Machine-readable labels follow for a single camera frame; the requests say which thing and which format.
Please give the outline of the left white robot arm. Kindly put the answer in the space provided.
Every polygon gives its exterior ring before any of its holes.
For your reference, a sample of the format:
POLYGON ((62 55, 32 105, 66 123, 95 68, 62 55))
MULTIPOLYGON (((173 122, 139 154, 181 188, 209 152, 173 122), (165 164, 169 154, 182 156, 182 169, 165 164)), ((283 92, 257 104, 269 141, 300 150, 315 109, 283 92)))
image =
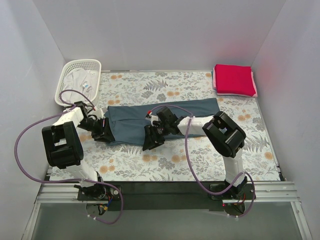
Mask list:
POLYGON ((107 108, 99 108, 89 114, 87 107, 79 101, 75 107, 64 110, 53 125, 42 129, 42 138, 49 165, 69 172, 82 188, 89 188, 89 194, 95 200, 101 200, 106 196, 106 187, 99 183, 99 174, 85 162, 77 129, 90 132, 96 142, 109 144, 115 138, 105 117, 107 108))

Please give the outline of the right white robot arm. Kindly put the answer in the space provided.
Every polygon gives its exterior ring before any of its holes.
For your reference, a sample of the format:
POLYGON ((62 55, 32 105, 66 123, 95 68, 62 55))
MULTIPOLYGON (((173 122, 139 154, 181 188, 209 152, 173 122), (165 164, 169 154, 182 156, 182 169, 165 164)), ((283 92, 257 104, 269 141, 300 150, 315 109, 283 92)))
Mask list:
POLYGON ((195 117, 192 113, 189 116, 177 117, 170 108, 170 105, 160 105, 156 107, 155 115, 152 111, 147 112, 145 118, 150 124, 144 127, 142 149, 152 150, 163 145, 165 136, 168 135, 183 136, 185 140, 189 135, 205 136, 223 158, 225 189, 218 192, 209 190, 192 172, 195 181, 212 196, 227 194, 230 198, 237 199, 243 195, 248 178, 242 160, 246 139, 246 133, 242 128, 223 111, 206 117, 195 117))

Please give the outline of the blue grey t shirt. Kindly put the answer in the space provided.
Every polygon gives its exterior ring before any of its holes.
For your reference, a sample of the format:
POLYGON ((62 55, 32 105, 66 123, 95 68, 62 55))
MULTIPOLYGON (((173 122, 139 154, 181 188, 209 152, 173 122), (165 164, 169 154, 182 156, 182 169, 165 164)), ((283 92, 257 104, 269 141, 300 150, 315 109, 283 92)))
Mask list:
MULTIPOLYGON (((164 102, 163 104, 181 107, 192 113, 195 117, 208 117, 220 111, 216 98, 164 102)), ((150 124, 145 119, 145 116, 148 111, 158 105, 158 103, 154 103, 138 106, 109 106, 104 116, 108 119, 115 141, 107 145, 142 146, 145 141, 144 127, 150 124)))

